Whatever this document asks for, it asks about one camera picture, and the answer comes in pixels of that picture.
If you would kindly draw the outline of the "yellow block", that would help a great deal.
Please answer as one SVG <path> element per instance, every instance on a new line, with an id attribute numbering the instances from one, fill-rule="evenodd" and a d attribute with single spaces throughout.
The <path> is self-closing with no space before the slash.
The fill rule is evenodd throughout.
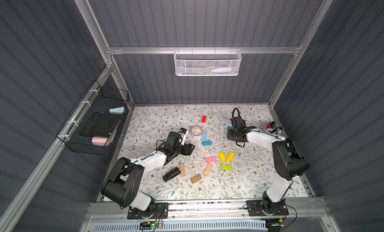
<path id="1" fill-rule="evenodd" d="M 235 153 L 231 151 L 227 157 L 227 161 L 232 162 L 234 157 L 235 157 Z"/>
<path id="2" fill-rule="evenodd" d="M 222 163 L 227 162 L 227 158 L 226 158 L 226 156 L 225 156 L 225 154 L 224 154 L 223 152 L 220 152 L 220 153 L 219 153 L 219 158 L 220 158 L 220 161 L 221 161 Z"/>

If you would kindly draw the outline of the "pink block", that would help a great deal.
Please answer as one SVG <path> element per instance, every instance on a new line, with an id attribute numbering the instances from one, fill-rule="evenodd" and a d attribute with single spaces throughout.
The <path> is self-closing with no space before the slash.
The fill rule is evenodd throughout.
<path id="1" fill-rule="evenodd" d="M 207 162 L 207 163 L 213 163 L 213 162 L 216 162 L 216 161 L 217 161 L 217 159 L 216 159 L 215 156 L 207 157 L 207 158 L 206 158 L 206 162 Z"/>

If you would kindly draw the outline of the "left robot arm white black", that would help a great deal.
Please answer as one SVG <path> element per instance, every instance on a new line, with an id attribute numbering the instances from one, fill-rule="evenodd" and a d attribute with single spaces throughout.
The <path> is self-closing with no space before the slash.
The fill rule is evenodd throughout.
<path id="1" fill-rule="evenodd" d="M 151 215 L 155 209 L 155 199 L 139 190 L 142 177 L 167 165 L 180 154 L 190 156 L 195 146 L 185 143 L 188 133 L 187 129 L 181 128 L 178 132 L 170 132 L 167 140 L 162 140 L 147 155 L 134 159 L 119 158 L 104 181 L 101 194 L 122 209 L 131 207 Z"/>

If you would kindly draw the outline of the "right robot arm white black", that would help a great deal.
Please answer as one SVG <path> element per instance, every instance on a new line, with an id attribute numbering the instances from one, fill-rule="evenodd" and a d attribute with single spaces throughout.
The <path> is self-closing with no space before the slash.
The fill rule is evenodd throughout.
<path id="1" fill-rule="evenodd" d="M 258 144 L 273 154 L 276 174 L 271 186 L 263 193 L 261 202 L 263 213 L 272 216 L 285 206 L 285 195 L 294 180 L 309 168 L 309 163 L 298 154 L 290 139 L 264 132 L 255 126 L 246 126 L 240 115 L 232 115 L 230 122 L 232 128 L 228 130 L 227 139 L 236 144 Z"/>

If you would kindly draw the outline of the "teal block near tape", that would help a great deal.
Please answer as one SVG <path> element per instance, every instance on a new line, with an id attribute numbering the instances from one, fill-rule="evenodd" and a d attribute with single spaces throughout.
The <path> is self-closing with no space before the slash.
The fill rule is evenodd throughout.
<path id="1" fill-rule="evenodd" d="M 210 140 L 202 141 L 202 145 L 203 146 L 211 146 L 212 145 L 212 141 L 210 141 Z"/>

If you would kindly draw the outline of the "white tape roll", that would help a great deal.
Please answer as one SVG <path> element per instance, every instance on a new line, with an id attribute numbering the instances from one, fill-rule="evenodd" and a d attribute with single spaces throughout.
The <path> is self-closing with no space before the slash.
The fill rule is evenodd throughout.
<path id="1" fill-rule="evenodd" d="M 204 130 L 200 126 L 193 126 L 190 128 L 190 134 L 192 137 L 201 137 L 203 134 Z"/>

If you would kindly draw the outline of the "light wooden block upright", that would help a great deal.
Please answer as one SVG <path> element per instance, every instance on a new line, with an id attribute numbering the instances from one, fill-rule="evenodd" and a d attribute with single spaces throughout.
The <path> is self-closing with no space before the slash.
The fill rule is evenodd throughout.
<path id="1" fill-rule="evenodd" d="M 186 177 L 186 170 L 185 170 L 185 164 L 184 163 L 180 164 L 180 172 L 181 172 L 181 177 Z"/>

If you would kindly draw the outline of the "black stapler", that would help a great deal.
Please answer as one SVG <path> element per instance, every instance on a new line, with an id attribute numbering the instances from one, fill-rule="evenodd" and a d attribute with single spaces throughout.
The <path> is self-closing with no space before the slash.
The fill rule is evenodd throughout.
<path id="1" fill-rule="evenodd" d="M 181 174 L 180 169 L 175 167 L 175 168 L 173 168 L 171 171 L 169 171 L 168 173 L 166 173 L 163 176 L 163 180 L 164 180 L 164 182 L 168 182 L 168 181 L 170 181 L 171 179 L 177 177 L 180 174 Z"/>

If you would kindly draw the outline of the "light wooden block slanted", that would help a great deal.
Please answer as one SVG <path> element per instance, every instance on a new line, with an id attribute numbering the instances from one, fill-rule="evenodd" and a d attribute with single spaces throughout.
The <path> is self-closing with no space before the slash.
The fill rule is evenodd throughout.
<path id="1" fill-rule="evenodd" d="M 206 167 L 206 169 L 205 169 L 205 171 L 204 171 L 204 176 L 208 176 L 209 175 L 209 173 L 211 172 L 211 170 L 212 170 L 212 167 L 213 167 L 213 164 L 211 164 L 211 163 L 209 163 L 208 165 L 207 165 L 207 167 Z"/>

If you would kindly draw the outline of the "dark wooden block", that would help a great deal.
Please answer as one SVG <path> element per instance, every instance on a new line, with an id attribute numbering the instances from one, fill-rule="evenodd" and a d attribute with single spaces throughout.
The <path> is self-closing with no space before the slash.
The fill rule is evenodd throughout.
<path id="1" fill-rule="evenodd" d="M 195 184 L 195 183 L 197 183 L 197 182 L 199 182 L 201 180 L 202 180 L 201 174 L 197 174 L 197 175 L 195 175 L 194 177 L 191 178 L 191 183 Z"/>

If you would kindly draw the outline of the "red block far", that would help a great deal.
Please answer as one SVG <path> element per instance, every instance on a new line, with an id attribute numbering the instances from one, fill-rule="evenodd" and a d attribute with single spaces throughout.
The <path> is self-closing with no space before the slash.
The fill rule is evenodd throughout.
<path id="1" fill-rule="evenodd" d="M 206 123 L 206 120 L 207 120 L 207 116 L 203 116 L 202 119 L 201 119 L 201 123 Z"/>

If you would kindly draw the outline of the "pink cup of markers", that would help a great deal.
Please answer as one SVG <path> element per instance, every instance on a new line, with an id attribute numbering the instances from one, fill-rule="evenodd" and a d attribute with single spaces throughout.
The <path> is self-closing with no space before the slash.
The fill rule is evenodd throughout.
<path id="1" fill-rule="evenodd" d="M 279 135 L 283 132 L 283 127 L 280 126 L 277 121 L 269 121 L 266 124 L 266 130 L 272 135 Z"/>

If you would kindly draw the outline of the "lime green block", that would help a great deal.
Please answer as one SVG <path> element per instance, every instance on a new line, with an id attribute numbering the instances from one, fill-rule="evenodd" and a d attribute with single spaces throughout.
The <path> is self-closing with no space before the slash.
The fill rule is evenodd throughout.
<path id="1" fill-rule="evenodd" d="M 232 171 L 233 167 L 230 164 L 221 164 L 221 169 L 224 171 Z"/>

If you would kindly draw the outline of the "light blue sponge in basket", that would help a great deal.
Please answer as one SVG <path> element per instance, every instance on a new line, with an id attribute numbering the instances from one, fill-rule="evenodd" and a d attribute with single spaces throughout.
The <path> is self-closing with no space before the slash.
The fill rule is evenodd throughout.
<path id="1" fill-rule="evenodd" d="M 110 114 L 123 114 L 124 112 L 125 112 L 125 108 L 123 106 L 117 107 L 117 108 L 111 108 L 109 110 Z"/>

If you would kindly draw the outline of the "white bottle in basket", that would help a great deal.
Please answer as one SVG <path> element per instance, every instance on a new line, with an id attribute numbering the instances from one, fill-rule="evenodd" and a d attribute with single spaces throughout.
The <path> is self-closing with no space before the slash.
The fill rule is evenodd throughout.
<path id="1" fill-rule="evenodd" d="M 229 74 L 231 73 L 231 71 L 232 71 L 232 67 L 220 67 L 220 68 L 214 68 L 211 70 L 212 73 L 219 73 L 219 74 L 221 73 Z"/>

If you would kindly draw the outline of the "black pad in basket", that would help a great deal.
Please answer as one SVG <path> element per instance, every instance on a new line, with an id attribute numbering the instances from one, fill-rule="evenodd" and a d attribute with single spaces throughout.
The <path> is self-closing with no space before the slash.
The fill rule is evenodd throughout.
<path id="1" fill-rule="evenodd" d="M 120 120 L 120 114 L 94 113 L 80 131 L 80 136 L 108 137 Z"/>

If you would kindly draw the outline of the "pink sponge in basket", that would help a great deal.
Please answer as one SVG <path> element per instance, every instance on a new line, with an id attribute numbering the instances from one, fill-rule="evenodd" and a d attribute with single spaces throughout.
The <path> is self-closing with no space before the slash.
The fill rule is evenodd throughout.
<path id="1" fill-rule="evenodd" d="M 95 146 L 105 146 L 108 141 L 107 137 L 93 137 L 92 144 Z"/>

